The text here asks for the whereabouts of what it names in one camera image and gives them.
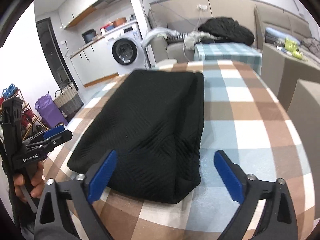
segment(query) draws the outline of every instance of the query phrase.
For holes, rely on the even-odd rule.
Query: metal screw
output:
[[[257,177],[255,175],[251,174],[251,173],[247,174],[247,178],[249,180],[256,180],[257,179]]]
[[[51,184],[53,184],[54,183],[54,179],[48,179],[47,180],[47,185],[51,185]]]
[[[277,182],[278,182],[279,184],[281,184],[281,185],[284,185],[284,184],[285,184],[285,180],[282,179],[282,178],[277,179]]]
[[[85,178],[84,174],[79,174],[76,176],[76,180],[83,180]]]

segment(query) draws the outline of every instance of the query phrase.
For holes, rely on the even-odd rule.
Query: power outlet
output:
[[[197,5],[197,10],[202,11],[202,12],[206,12],[206,11],[208,11],[208,7],[206,4],[199,4],[199,5]]]

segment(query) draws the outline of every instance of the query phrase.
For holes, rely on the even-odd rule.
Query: human hand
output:
[[[31,185],[34,187],[31,190],[30,195],[33,198],[41,198],[42,191],[44,189],[44,181],[42,179],[43,175],[43,162],[38,162],[38,169],[31,179]],[[21,191],[20,186],[24,185],[25,180],[22,174],[15,174],[13,176],[14,189],[16,191],[16,196],[24,203],[27,203],[27,199]]]

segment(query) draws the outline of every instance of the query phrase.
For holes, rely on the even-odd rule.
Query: black pot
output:
[[[84,39],[84,42],[87,44],[92,41],[92,38],[97,36],[97,33],[94,29],[88,30],[81,35]]]

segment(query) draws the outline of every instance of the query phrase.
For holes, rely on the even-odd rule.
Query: checkered tablecloth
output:
[[[163,71],[201,71],[205,76],[204,130],[200,148],[201,183],[180,203],[163,204],[134,199],[106,188],[93,206],[115,240],[215,240],[233,217],[232,201],[213,165],[223,149],[246,173],[261,180],[284,178],[305,239],[314,220],[314,186],[299,135],[277,98],[252,69],[232,61],[204,61],[162,67]],[[97,92],[67,128],[71,141],[56,147],[44,163],[44,177],[69,180],[67,167],[81,136],[125,76]],[[68,204],[80,236],[86,239],[76,211]],[[252,237],[262,212],[260,201],[244,239]]]
[[[221,59],[246,63],[261,75],[262,54],[243,43],[196,44],[194,61]]]

